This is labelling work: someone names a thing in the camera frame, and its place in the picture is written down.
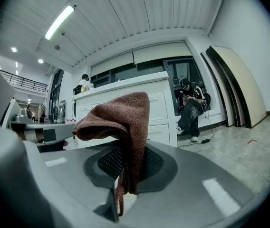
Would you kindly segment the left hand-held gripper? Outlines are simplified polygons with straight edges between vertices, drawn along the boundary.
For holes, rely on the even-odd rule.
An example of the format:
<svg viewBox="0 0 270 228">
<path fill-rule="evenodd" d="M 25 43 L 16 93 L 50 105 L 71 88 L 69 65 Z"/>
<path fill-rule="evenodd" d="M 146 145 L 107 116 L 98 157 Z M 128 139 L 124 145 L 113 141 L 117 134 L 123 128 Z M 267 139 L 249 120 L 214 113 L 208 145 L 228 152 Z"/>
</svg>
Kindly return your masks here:
<svg viewBox="0 0 270 228">
<path fill-rule="evenodd" d="M 21 108 L 12 98 L 1 126 L 14 131 L 22 140 L 36 143 L 39 152 L 56 152 L 64 150 L 66 139 L 73 136 L 75 123 L 34 124 L 30 110 Z"/>
</svg>

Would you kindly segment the long ceiling tube light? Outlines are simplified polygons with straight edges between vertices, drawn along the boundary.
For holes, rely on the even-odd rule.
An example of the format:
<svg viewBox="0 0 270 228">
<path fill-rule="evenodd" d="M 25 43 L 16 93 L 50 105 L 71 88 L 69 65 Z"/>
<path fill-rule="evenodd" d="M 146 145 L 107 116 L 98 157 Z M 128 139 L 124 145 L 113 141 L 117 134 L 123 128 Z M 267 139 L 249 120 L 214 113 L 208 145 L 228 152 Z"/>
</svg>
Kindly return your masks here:
<svg viewBox="0 0 270 228">
<path fill-rule="evenodd" d="M 51 37 L 54 35 L 56 30 L 60 27 L 60 25 L 68 18 L 73 12 L 74 12 L 74 7 L 71 5 L 66 6 L 61 13 L 55 18 L 53 23 L 50 25 L 48 28 L 44 38 L 46 40 L 50 40 Z"/>
</svg>

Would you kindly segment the large white drawer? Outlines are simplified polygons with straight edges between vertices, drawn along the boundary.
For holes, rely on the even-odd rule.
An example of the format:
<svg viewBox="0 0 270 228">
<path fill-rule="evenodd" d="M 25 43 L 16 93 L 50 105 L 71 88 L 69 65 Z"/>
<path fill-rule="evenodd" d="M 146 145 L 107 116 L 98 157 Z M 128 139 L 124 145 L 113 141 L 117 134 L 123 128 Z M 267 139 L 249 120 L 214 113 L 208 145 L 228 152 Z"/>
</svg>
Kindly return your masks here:
<svg viewBox="0 0 270 228">
<path fill-rule="evenodd" d="M 164 94 L 151 94 L 148 98 L 150 102 L 149 126 L 168 124 Z"/>
</svg>

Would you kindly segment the white cabinet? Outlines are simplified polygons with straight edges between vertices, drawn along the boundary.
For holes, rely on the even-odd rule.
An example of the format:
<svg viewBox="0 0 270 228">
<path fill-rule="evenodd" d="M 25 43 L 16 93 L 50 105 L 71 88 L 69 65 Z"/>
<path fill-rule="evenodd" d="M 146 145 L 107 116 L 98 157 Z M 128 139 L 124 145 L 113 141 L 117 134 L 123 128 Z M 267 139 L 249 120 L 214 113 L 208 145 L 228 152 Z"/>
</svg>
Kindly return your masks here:
<svg viewBox="0 0 270 228">
<path fill-rule="evenodd" d="M 138 76 L 91 89 L 73 97 L 80 105 L 103 104 L 117 97 L 133 92 L 146 92 L 148 95 L 163 93 L 168 116 L 170 146 L 177 147 L 176 119 L 167 72 Z"/>
</svg>

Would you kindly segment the black-framed glass wall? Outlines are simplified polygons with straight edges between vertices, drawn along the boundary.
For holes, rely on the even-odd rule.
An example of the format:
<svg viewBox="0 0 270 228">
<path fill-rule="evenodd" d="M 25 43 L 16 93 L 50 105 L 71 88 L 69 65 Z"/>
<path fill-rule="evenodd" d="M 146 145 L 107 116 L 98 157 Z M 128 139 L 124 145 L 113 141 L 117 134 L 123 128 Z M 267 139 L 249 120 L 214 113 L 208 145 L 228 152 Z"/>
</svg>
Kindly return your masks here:
<svg viewBox="0 0 270 228">
<path fill-rule="evenodd" d="M 52 87 L 50 91 L 50 102 L 49 102 L 49 120 L 52 123 L 54 119 L 58 116 L 58 104 L 59 104 L 59 94 L 61 88 L 61 82 L 63 78 L 64 71 L 59 70 L 54 74 Z"/>
</svg>

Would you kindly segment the black balcony railing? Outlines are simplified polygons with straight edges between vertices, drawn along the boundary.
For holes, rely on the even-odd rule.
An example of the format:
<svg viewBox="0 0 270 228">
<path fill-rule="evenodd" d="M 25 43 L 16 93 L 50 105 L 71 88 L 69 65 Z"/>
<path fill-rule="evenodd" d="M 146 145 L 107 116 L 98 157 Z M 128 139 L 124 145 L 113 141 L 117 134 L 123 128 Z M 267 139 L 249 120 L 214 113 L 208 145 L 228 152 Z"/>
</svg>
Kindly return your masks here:
<svg viewBox="0 0 270 228">
<path fill-rule="evenodd" d="M 36 90 L 36 91 L 44 92 L 44 93 L 47 90 L 46 84 L 33 81 L 24 77 L 20 77 L 20 76 L 14 75 L 12 73 L 9 73 L 3 70 L 0 70 L 0 73 L 7 80 L 9 84 L 12 84 L 14 86 L 20 86 L 26 89 L 32 89 L 32 90 Z"/>
</svg>

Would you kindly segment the beige board black edge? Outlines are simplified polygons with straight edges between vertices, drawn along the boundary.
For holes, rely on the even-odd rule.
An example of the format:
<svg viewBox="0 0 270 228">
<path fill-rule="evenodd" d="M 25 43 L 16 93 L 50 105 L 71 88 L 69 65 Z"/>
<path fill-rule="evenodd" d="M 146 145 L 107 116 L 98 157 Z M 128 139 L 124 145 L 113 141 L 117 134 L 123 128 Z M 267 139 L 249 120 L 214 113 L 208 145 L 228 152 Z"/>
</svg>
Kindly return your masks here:
<svg viewBox="0 0 270 228">
<path fill-rule="evenodd" d="M 240 100 L 246 128 L 252 128 L 266 116 L 266 108 L 258 85 L 242 59 L 230 48 L 209 46 L 206 54 L 231 81 Z"/>
</svg>

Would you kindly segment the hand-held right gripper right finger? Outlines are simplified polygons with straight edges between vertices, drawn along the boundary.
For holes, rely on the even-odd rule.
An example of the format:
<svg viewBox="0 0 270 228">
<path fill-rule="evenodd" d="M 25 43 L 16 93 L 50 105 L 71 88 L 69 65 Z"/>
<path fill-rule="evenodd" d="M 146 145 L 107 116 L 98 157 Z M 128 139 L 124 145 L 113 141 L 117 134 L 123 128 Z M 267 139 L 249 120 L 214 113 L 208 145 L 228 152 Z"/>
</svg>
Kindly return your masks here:
<svg viewBox="0 0 270 228">
<path fill-rule="evenodd" d="M 165 163 L 171 182 L 157 192 L 140 193 L 122 224 L 128 228 L 238 228 L 256 210 L 249 188 L 208 158 L 148 141 L 172 157 Z"/>
</svg>

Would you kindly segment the black-framed window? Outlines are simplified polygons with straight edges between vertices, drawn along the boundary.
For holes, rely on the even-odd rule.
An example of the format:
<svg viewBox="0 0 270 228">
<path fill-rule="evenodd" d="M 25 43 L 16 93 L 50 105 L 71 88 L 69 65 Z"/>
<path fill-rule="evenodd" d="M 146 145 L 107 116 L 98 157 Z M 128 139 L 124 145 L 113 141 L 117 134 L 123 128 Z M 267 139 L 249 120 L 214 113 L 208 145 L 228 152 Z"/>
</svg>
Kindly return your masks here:
<svg viewBox="0 0 270 228">
<path fill-rule="evenodd" d="M 186 78 L 191 82 L 192 87 L 198 86 L 203 93 L 207 92 L 203 77 L 192 56 L 155 59 L 139 64 L 130 63 L 96 75 L 92 74 L 91 82 L 94 84 L 94 87 L 99 87 L 121 80 L 163 71 L 169 75 L 168 81 L 176 116 L 179 116 L 182 111 L 180 103 L 180 97 L 182 95 L 180 81 L 182 79 Z"/>
</svg>

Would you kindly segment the pale board black edge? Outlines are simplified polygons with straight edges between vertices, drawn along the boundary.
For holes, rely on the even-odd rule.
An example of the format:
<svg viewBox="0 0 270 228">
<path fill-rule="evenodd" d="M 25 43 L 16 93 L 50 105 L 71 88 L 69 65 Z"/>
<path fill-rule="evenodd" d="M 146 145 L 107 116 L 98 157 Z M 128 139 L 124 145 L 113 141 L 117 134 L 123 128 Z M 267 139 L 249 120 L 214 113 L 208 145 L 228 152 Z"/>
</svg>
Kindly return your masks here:
<svg viewBox="0 0 270 228">
<path fill-rule="evenodd" d="M 242 107 L 239 101 L 239 98 L 237 96 L 236 90 L 234 86 L 232 85 L 231 80 L 229 79 L 228 75 L 224 71 L 222 65 L 220 64 L 219 60 L 214 56 L 214 53 L 210 48 L 206 50 L 206 54 L 209 56 L 209 58 L 212 60 L 214 65 L 216 66 L 218 73 L 220 74 L 226 90 L 228 91 L 229 94 L 229 99 L 232 105 L 232 110 L 233 110 L 233 115 L 234 115 L 234 120 L 235 120 L 235 126 L 236 127 L 242 127 L 245 125 L 245 120 L 243 116 L 243 111 Z"/>
<path fill-rule="evenodd" d="M 205 61 L 207 67 L 210 70 L 210 73 L 215 81 L 215 84 L 217 86 L 222 105 L 223 105 L 223 110 L 224 110 L 224 115 L 225 115 L 225 120 L 226 120 L 226 126 L 230 127 L 235 124 L 234 120 L 234 115 L 233 115 L 233 110 L 232 110 L 232 105 L 229 99 L 229 94 L 228 91 L 226 90 L 225 84 L 218 73 L 218 70 L 212 60 L 209 58 L 209 56 L 206 53 L 201 53 L 201 56 L 203 60 Z"/>
</svg>

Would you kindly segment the small white drawer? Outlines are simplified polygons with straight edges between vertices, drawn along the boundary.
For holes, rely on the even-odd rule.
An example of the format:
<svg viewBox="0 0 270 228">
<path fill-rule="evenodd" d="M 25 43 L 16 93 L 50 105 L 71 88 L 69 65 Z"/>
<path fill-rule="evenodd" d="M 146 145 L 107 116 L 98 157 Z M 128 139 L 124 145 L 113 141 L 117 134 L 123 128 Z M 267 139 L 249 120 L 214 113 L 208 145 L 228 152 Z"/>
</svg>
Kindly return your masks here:
<svg viewBox="0 0 270 228">
<path fill-rule="evenodd" d="M 167 124 L 148 127 L 148 140 L 170 145 L 169 127 Z"/>
</svg>

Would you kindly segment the brown cloth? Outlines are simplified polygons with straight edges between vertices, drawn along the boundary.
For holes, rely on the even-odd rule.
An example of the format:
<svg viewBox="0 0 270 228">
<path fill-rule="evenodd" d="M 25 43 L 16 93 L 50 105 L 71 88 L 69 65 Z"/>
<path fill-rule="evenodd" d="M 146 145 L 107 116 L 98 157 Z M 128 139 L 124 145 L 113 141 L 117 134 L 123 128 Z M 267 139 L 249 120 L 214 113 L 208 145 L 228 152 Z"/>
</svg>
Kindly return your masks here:
<svg viewBox="0 0 270 228">
<path fill-rule="evenodd" d="M 95 106 L 72 133 L 82 141 L 109 136 L 122 141 L 122 166 L 115 193 L 118 215 L 124 213 L 124 195 L 137 194 L 148 135 L 150 102 L 146 92 L 133 92 Z"/>
</svg>

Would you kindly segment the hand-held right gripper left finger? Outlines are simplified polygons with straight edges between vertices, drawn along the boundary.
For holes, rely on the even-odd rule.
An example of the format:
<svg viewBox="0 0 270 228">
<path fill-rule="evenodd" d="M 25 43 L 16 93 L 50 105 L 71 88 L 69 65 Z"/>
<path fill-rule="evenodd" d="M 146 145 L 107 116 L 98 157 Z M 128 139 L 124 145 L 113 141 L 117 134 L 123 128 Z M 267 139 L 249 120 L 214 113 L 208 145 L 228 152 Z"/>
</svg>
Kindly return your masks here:
<svg viewBox="0 0 270 228">
<path fill-rule="evenodd" d="M 69 151 L 40 153 L 25 142 L 65 191 L 94 213 L 118 222 L 116 181 L 122 171 L 121 149 L 114 142 Z"/>
</svg>

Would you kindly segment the white roller blind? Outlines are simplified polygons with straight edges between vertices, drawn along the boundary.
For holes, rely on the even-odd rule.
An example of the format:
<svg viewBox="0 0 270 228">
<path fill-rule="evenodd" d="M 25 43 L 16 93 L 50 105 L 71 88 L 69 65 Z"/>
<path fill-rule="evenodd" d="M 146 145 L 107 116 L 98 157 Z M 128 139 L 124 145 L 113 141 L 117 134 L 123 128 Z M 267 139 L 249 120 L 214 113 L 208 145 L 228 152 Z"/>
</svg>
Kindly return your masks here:
<svg viewBox="0 0 270 228">
<path fill-rule="evenodd" d="M 132 63 L 134 63 L 133 52 L 130 51 L 92 66 L 91 76 L 96 76 L 113 68 L 121 67 Z"/>
<path fill-rule="evenodd" d="M 176 42 L 136 49 L 133 51 L 133 56 L 134 63 L 139 64 L 169 57 L 192 56 L 192 53 L 184 42 Z"/>
</svg>

